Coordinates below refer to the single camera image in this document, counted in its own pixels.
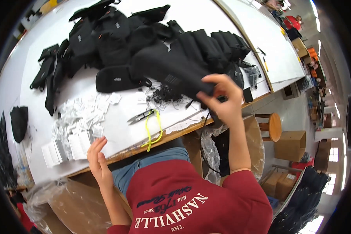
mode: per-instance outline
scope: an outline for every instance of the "black fabric pile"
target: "black fabric pile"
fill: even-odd
[[[25,138],[27,130],[28,112],[27,106],[13,107],[10,112],[14,140],[20,143]]]
[[[296,234],[315,218],[328,176],[309,166],[287,207],[274,219],[268,234]]]
[[[197,100],[199,91],[212,94],[214,84],[201,82],[211,73],[226,73],[243,88],[239,66],[253,65],[243,62],[250,49],[242,38],[229,31],[211,33],[211,37],[203,29],[184,32],[174,20],[167,26],[159,23],[169,5],[126,17],[109,6],[120,2],[101,0],[76,11],[69,21],[79,20],[69,38],[44,49],[39,59],[42,66],[30,88],[42,91],[47,86],[45,107],[51,116],[63,79],[72,78],[82,67],[99,70],[98,92],[150,87],[150,77]],[[170,52],[164,41],[172,42]]]
[[[4,112],[0,118],[0,178],[5,188],[17,188],[17,171],[13,168],[12,156],[8,148]]]

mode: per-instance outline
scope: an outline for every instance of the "yellow cord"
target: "yellow cord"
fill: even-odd
[[[150,152],[151,144],[154,144],[154,143],[158,142],[158,141],[161,139],[161,137],[162,137],[162,128],[161,128],[161,122],[160,122],[160,113],[159,113],[158,110],[155,110],[155,112],[156,112],[157,122],[159,123],[159,127],[160,127],[161,132],[160,132],[159,137],[158,137],[154,142],[152,142],[152,141],[151,141],[150,130],[149,130],[148,127],[147,127],[147,121],[148,121],[148,118],[150,117],[150,115],[147,116],[147,119],[145,120],[145,129],[147,130],[147,134],[148,134],[148,143],[142,145],[142,147],[148,145],[147,152]]]

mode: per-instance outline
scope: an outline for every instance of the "pen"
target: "pen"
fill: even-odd
[[[267,65],[267,62],[265,61],[265,58],[264,58],[264,57],[263,57],[263,60],[264,60],[265,68],[267,69],[267,72],[269,72],[269,70],[268,70],[268,65]]]

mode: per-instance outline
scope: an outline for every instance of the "hand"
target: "hand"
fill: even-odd
[[[100,152],[107,143],[105,136],[96,139],[87,151],[87,159],[90,163],[90,170],[95,177],[100,191],[113,192],[113,175],[107,165],[105,155]]]
[[[206,95],[204,92],[198,92],[197,98],[214,111],[229,128],[234,127],[237,124],[237,118],[242,117],[243,90],[225,74],[211,74],[203,77],[202,81],[215,83],[215,91],[213,97]],[[226,96],[228,100],[221,103],[216,99],[220,95]]]

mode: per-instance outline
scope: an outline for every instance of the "black cable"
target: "black cable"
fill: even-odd
[[[210,113],[211,113],[211,112],[209,111],[209,112],[208,112],[208,115],[206,116],[206,120],[204,121],[204,125],[203,125],[203,127],[201,128],[201,132],[200,132],[200,153],[201,153],[201,157],[204,159],[204,161],[206,162],[207,166],[208,166],[212,171],[221,174],[219,171],[216,171],[215,169],[213,169],[213,168],[209,165],[208,160],[207,160],[207,159],[205,158],[205,156],[204,156],[203,147],[202,147],[202,145],[201,145],[201,136],[202,136],[202,134],[203,134],[203,130],[204,130],[204,127],[206,126],[207,119],[208,119]]]

